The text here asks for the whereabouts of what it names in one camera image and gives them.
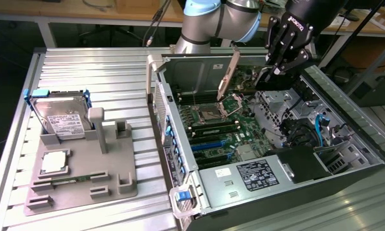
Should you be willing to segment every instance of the metal table surface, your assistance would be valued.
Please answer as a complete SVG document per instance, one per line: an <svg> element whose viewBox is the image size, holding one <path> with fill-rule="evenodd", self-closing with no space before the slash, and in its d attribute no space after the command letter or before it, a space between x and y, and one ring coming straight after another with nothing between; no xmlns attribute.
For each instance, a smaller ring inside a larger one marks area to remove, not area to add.
<svg viewBox="0 0 385 231"><path fill-rule="evenodd" d="M225 48L214 50L213 53L230 52ZM145 56L160 53L169 53L169 49L48 49L45 54L33 55L24 88L76 90L87 87L93 106L105 108L105 119L127 118L132 124L139 195L24 216L40 123L20 96L0 163L0 231L176 230L145 103ZM336 195L228 229L238 230L385 231L385 169Z"/></svg>
<svg viewBox="0 0 385 231"><path fill-rule="evenodd" d="M139 195L24 216L41 125L20 98L0 165L0 230L176 230L145 99L147 55L161 53L169 49L48 49L33 55L24 88L87 88L107 123L125 118L132 125Z"/></svg>

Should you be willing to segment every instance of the white label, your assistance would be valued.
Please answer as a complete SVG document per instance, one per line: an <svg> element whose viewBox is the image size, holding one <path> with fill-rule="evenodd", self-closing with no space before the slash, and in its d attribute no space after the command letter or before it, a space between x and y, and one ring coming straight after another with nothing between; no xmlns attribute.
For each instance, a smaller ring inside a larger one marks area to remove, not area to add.
<svg viewBox="0 0 385 231"><path fill-rule="evenodd" d="M81 135L84 127L79 114L48 116L52 129L57 136Z"/></svg>
<svg viewBox="0 0 385 231"><path fill-rule="evenodd" d="M237 142L241 141L240 136L237 134L236 134L236 139L237 139Z"/></svg>
<svg viewBox="0 0 385 231"><path fill-rule="evenodd" d="M222 169L217 169L216 170L216 175L217 177L224 177L224 176L229 176L230 175L230 170L229 168L222 168Z"/></svg>
<svg viewBox="0 0 385 231"><path fill-rule="evenodd" d="M212 66L213 69L222 69L224 64L214 64Z"/></svg>

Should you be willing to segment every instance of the hard drive label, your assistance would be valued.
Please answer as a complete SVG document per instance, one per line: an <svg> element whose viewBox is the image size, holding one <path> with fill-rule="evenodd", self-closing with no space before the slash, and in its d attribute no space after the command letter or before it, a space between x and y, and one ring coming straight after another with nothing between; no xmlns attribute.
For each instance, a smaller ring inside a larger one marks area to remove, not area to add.
<svg viewBox="0 0 385 231"><path fill-rule="evenodd" d="M57 136L84 134L84 128L79 114L60 116L49 115L48 120Z"/></svg>
<svg viewBox="0 0 385 231"><path fill-rule="evenodd" d="M278 179L268 165L266 160L237 165L246 190L256 191L280 184Z"/></svg>

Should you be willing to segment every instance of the floor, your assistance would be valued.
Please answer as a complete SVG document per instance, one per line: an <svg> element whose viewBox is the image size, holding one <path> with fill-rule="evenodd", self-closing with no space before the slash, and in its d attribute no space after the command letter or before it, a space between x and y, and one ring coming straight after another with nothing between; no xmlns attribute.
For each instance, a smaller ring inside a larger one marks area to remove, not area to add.
<svg viewBox="0 0 385 231"><path fill-rule="evenodd" d="M52 31L59 47L108 47L108 32L93 35L83 42L79 34L95 29L95 25L52 24ZM143 37L147 27L136 27L133 33ZM160 28L152 46L167 47L176 44L180 37L180 28ZM257 32L248 43L238 43L238 46L258 47L264 45L264 34ZM317 50L322 53L330 43L330 37L322 36ZM220 46L221 40L213 38L212 46ZM117 34L113 38L115 47L137 47L140 41ZM7 139L12 124L16 104L20 97L24 78L35 47L44 47L39 27L29 22L0 21L0 142ZM0 143L0 157L5 142Z"/></svg>

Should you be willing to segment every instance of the blue cable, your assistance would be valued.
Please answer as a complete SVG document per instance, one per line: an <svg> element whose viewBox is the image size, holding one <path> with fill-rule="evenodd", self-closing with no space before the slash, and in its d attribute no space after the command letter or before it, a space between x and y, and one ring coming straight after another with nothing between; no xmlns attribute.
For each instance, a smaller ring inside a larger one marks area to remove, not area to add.
<svg viewBox="0 0 385 231"><path fill-rule="evenodd" d="M320 138L320 146L322 147L324 144L322 144L322 136L321 136L321 131L320 131L320 120L321 119L325 119L325 120L329 120L329 119L325 118L325 116L322 114L317 114L316 118L314 118L314 130L316 130L316 133L317 133L318 138Z"/></svg>

